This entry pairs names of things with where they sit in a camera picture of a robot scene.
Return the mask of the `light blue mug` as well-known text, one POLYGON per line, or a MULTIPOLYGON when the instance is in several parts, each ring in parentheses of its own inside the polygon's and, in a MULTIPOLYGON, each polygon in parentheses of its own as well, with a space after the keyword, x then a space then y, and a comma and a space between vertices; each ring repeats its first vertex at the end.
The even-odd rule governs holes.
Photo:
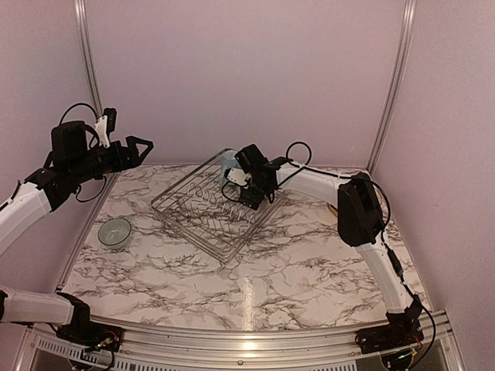
POLYGON ((220 159, 220 187, 224 186, 227 183, 227 178, 225 177, 225 173, 230 168, 240 168, 235 155, 237 154, 237 150, 226 150, 220 159))

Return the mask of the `yellow polka dot plate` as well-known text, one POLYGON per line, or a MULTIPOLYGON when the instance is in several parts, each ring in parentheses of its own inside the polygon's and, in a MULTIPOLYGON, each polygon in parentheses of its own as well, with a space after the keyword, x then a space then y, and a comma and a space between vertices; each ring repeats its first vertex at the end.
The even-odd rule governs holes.
POLYGON ((328 203, 328 204, 327 204, 327 206, 328 206, 329 211, 330 211, 330 212, 331 212, 331 213, 332 213, 335 217, 338 217, 338 210, 337 210, 337 208, 336 208, 334 205, 330 204, 330 203, 328 203))

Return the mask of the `grey green patterned bowl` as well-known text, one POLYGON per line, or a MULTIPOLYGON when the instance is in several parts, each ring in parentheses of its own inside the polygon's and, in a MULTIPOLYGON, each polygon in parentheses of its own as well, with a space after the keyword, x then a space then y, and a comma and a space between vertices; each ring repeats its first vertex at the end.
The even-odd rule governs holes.
POLYGON ((98 230, 97 238, 106 248, 117 249, 123 247, 130 239, 131 223, 124 218, 115 218, 103 223, 98 230))

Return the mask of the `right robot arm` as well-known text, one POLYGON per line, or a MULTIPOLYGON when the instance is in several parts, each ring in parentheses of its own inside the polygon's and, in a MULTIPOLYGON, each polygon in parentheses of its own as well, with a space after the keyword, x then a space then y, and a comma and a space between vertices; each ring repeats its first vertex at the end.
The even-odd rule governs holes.
POLYGON ((364 259, 384 298, 388 324, 357 333, 365 352, 423 340, 421 300, 406 285, 401 263, 387 244, 391 216, 380 203, 386 195, 367 173, 333 174, 286 156, 268 160, 256 145, 242 148, 235 158, 238 168, 224 176, 240 187, 239 203, 257 209, 263 199, 272 203, 276 191, 287 189, 336 207, 340 239, 364 259))

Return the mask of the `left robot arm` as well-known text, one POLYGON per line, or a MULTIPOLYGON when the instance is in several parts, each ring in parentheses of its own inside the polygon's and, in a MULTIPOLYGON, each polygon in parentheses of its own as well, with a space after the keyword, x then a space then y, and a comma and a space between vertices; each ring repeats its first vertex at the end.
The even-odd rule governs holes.
MULTIPOLYGON (((5 253, 32 225, 57 210, 83 183, 105 179, 140 166, 154 148, 150 140, 128 136, 122 145, 109 141, 112 131, 103 121, 94 126, 84 121, 59 124, 51 131, 52 150, 43 167, 24 181, 1 205, 1 252, 5 253)), ((97 338, 97 326, 60 294, 40 294, 1 287, 3 323, 49 323, 67 325, 68 332, 82 344, 97 338)))

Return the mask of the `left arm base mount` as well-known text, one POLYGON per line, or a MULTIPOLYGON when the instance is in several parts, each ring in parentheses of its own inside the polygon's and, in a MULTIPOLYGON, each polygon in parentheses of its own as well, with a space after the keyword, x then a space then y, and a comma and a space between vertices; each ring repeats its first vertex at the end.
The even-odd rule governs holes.
POLYGON ((118 352, 124 330, 114 325, 105 325, 96 322, 84 328, 75 325, 61 325, 56 329, 56 336, 59 339, 83 345, 90 349, 90 352, 100 349, 118 352))

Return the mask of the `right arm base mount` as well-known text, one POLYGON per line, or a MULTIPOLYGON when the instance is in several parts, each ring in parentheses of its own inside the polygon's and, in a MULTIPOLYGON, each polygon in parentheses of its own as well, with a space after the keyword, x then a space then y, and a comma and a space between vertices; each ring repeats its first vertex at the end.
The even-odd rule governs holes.
POLYGON ((355 343, 362 354, 370 354, 419 344, 424 338, 421 328, 413 328, 407 332, 401 326, 380 325, 358 330, 355 343))

